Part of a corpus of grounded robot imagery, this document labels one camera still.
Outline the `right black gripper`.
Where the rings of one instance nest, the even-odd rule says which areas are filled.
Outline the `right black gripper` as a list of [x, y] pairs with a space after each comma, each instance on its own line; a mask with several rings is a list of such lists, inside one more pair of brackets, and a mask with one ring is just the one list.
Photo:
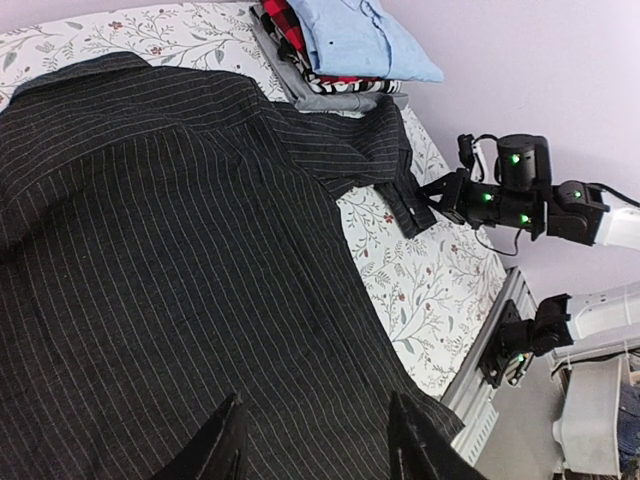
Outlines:
[[450, 172], [420, 187], [418, 195], [457, 225], [495, 227], [500, 220], [501, 188], [472, 181], [465, 169]]

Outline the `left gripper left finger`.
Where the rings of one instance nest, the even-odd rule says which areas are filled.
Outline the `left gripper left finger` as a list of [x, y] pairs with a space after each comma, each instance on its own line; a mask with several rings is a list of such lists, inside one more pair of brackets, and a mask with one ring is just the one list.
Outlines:
[[246, 478], [246, 405], [230, 394], [187, 445], [152, 479]]

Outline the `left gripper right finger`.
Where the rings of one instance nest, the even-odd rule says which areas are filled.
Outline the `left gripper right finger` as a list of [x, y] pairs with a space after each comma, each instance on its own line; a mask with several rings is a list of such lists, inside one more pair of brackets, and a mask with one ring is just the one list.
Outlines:
[[387, 425], [390, 479], [485, 480], [405, 394], [393, 392]]

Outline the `black pinstriped long sleeve shirt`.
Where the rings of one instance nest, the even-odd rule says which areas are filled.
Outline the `black pinstriped long sleeve shirt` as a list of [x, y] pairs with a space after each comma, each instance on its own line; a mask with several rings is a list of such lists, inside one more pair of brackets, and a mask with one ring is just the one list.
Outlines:
[[251, 479], [385, 479], [393, 393], [459, 418], [398, 358], [338, 200], [418, 234], [411, 146], [271, 102], [252, 78], [109, 54], [1, 114], [1, 475], [147, 479], [238, 394]]

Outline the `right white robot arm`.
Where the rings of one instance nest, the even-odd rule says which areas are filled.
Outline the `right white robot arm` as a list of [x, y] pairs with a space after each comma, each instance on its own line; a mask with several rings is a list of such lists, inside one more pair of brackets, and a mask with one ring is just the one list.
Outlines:
[[[453, 223], [473, 229], [505, 226], [584, 246], [639, 248], [639, 204], [601, 183], [552, 182], [549, 145], [530, 134], [492, 136], [497, 148], [494, 183], [475, 178], [484, 166], [480, 139], [458, 138], [461, 167], [418, 189], [418, 197]], [[560, 294], [539, 304], [532, 320], [497, 330], [500, 355], [547, 352], [639, 321], [639, 285], [599, 294]]]

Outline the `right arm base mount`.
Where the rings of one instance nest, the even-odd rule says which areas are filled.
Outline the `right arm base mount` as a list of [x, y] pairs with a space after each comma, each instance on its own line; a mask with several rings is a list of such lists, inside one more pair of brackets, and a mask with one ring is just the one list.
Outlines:
[[506, 301], [478, 363], [493, 389], [503, 383], [515, 387], [526, 374], [534, 357], [533, 323], [521, 317], [513, 300]]

